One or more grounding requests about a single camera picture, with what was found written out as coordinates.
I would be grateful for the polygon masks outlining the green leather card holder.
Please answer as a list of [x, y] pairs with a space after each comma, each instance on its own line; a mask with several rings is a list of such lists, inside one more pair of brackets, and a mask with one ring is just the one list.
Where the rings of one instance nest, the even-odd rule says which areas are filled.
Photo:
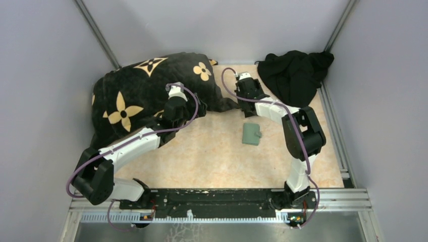
[[258, 146], [262, 137], [260, 125], [255, 123], [244, 123], [242, 143], [246, 145]]

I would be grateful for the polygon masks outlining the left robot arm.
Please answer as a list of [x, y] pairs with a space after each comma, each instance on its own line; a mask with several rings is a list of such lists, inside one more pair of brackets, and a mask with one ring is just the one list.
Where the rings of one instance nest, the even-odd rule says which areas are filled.
[[70, 197], [85, 198], [92, 205], [106, 201], [125, 202], [126, 208], [150, 205], [151, 190], [144, 182], [116, 178], [115, 173], [142, 154], [162, 147], [179, 130], [206, 114], [206, 104], [182, 83], [167, 84], [166, 90], [169, 98], [161, 118], [116, 144], [82, 152], [66, 184]]

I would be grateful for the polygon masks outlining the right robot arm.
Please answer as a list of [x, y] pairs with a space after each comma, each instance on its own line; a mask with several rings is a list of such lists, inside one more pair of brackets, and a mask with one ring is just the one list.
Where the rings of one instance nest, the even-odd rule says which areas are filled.
[[314, 110], [291, 107], [265, 94], [259, 80], [248, 72], [236, 74], [238, 105], [245, 117], [260, 116], [282, 126], [291, 170], [285, 181], [281, 202], [297, 208], [309, 195], [311, 166], [326, 144], [326, 137]]

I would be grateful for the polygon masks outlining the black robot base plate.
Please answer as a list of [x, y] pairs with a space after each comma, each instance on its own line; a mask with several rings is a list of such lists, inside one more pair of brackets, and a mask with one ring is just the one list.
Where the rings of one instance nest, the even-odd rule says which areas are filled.
[[317, 199], [310, 191], [302, 203], [289, 206], [280, 199], [283, 189], [153, 189], [136, 202], [120, 201], [120, 209], [147, 209], [155, 218], [252, 219], [274, 218], [276, 212], [313, 209]]

